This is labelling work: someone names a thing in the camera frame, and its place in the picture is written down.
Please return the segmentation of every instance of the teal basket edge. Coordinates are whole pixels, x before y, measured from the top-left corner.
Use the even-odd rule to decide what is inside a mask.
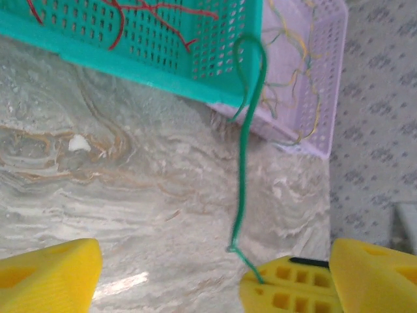
[[[64,61],[163,89],[176,95],[208,104],[220,102],[234,107],[241,105],[242,94],[223,92],[216,88],[215,85],[206,84],[204,81],[169,73],[129,58],[122,58],[116,55],[117,62],[114,62],[114,53],[49,30],[37,24],[35,18],[34,22],[28,22],[14,16],[9,12],[1,10],[2,3],[3,1],[0,2],[0,34],[6,37],[56,53]],[[262,30],[262,8],[263,1],[256,1],[254,10],[250,14],[252,17],[258,18],[248,19],[251,23],[252,33],[258,37],[261,36]],[[251,63],[250,70],[247,72],[249,77],[246,78],[251,92],[259,71],[258,60],[257,54],[253,53],[252,59],[247,60]],[[237,76],[235,68],[232,75]],[[232,80],[232,82],[241,83],[236,79]]]

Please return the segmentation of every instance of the marble floor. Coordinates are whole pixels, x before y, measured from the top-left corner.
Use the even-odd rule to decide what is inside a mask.
[[[0,258],[82,237],[91,312],[242,312],[228,254],[238,128],[206,106],[0,38]],[[328,257],[328,163],[256,137],[240,245],[260,264]]]

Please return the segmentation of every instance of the patterned wallpaper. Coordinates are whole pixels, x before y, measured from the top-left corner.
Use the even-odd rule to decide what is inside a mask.
[[[332,238],[387,245],[417,198],[417,2],[351,5],[330,157]]]

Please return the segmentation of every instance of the plastic basket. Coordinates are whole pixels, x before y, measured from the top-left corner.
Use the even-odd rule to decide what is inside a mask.
[[[295,142],[300,132],[311,132],[318,114],[315,132],[299,144],[277,145],[288,153],[303,153],[328,158],[332,148],[339,81],[342,69],[343,49],[347,30],[348,10],[344,0],[273,0],[286,26],[305,42],[310,54],[311,80],[298,75],[296,83],[288,87],[265,89],[266,97],[279,97],[276,116],[262,104],[258,105],[252,131],[274,142]],[[271,9],[270,0],[263,5],[263,40],[269,43],[276,37],[271,28],[282,28],[283,23]],[[268,82],[288,82],[296,68],[300,67],[301,56],[294,46],[282,35],[268,46]],[[321,107],[317,111],[317,90]],[[233,116],[235,108],[223,104],[212,107],[227,116]],[[244,111],[238,119],[242,121]]]
[[[136,0],[119,0],[137,5]],[[158,8],[159,18],[189,41],[187,52],[178,34],[162,25],[149,11],[123,10],[122,38],[109,51],[121,28],[117,8],[102,0],[33,0],[40,25],[26,0],[0,0],[0,34],[58,53],[62,59],[145,83],[208,103],[239,106],[243,86],[232,66],[231,49],[243,32],[261,36],[262,1],[259,0],[146,0],[196,10],[211,17],[179,9]],[[259,70],[253,49],[242,49],[240,60],[254,85]]]

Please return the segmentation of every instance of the teal plastic basket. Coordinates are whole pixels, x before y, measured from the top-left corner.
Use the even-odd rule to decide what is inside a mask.
[[[43,25],[26,0],[0,0],[0,33],[57,53],[71,63],[144,83],[207,103],[239,106],[243,86],[232,60],[232,46],[242,33],[261,36],[260,0],[147,0],[215,12],[218,19],[179,9],[158,8],[158,16],[177,29],[190,45],[147,10],[123,10],[101,0],[34,0]],[[119,0],[120,5],[139,1]],[[240,62],[250,87],[259,71],[258,56],[243,43]]]

